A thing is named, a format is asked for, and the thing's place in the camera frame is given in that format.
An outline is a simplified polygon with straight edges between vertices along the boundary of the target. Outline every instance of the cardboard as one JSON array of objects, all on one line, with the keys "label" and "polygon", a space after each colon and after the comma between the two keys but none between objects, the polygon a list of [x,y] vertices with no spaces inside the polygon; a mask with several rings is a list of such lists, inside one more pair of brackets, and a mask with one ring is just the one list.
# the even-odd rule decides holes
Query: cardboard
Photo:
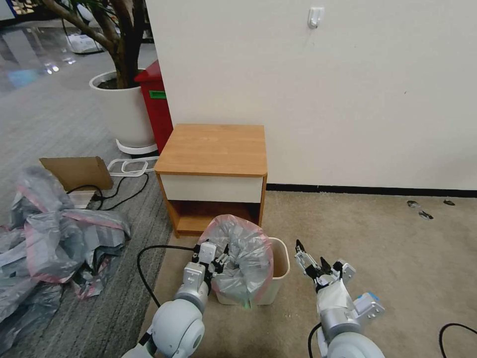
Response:
[{"label": "cardboard", "polygon": [[100,189],[113,187],[113,180],[100,157],[40,158],[40,162],[58,178],[66,191],[86,184],[96,185]]}]

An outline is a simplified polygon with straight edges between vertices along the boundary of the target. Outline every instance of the nightstand top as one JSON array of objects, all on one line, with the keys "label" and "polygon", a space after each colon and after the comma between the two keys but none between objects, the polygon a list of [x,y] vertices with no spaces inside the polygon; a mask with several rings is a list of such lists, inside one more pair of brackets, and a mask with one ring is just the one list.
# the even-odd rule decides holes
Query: nightstand top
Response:
[{"label": "nightstand top", "polygon": [[160,174],[264,177],[264,127],[177,124],[154,169]]}]

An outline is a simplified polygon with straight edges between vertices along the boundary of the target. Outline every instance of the wooden nightstand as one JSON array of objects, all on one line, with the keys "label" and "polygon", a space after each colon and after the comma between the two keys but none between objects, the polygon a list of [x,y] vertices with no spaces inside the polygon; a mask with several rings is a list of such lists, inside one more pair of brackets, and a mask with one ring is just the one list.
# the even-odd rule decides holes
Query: wooden nightstand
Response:
[{"label": "wooden nightstand", "polygon": [[263,126],[177,124],[154,169],[177,237],[200,236],[221,214],[261,224]]}]

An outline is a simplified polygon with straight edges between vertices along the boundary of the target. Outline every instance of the plant soil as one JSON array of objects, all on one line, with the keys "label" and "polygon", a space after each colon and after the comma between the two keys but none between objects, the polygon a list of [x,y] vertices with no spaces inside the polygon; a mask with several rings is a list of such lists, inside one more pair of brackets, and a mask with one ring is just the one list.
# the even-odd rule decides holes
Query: plant soil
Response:
[{"label": "plant soil", "polygon": [[[138,87],[139,86],[139,83],[137,82],[134,82],[134,86],[131,87],[131,88],[134,88],[134,87]],[[102,90],[117,90],[118,89],[118,84],[116,82],[116,79],[113,78],[113,79],[110,79],[110,80],[107,80],[107,81],[104,81],[104,82],[101,82],[100,84],[98,84],[97,86],[98,88],[101,88]]]},{"label": "plant soil", "polygon": [[110,80],[101,82],[100,84],[98,84],[97,87],[101,88],[101,89],[104,89],[104,90],[108,90],[108,89],[109,90],[113,90],[113,89],[117,90],[118,89],[116,79],[110,79]]}]

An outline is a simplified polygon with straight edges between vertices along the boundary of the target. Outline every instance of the red trash can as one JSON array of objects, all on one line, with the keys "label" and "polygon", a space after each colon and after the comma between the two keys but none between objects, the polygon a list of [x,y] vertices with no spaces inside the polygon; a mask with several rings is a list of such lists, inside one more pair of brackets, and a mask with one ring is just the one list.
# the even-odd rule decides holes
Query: red trash can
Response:
[{"label": "red trash can", "polygon": [[138,74],[134,80],[141,85],[149,121],[151,122],[160,154],[172,133],[172,121],[170,119],[162,75],[160,74],[159,61],[152,63]]}]

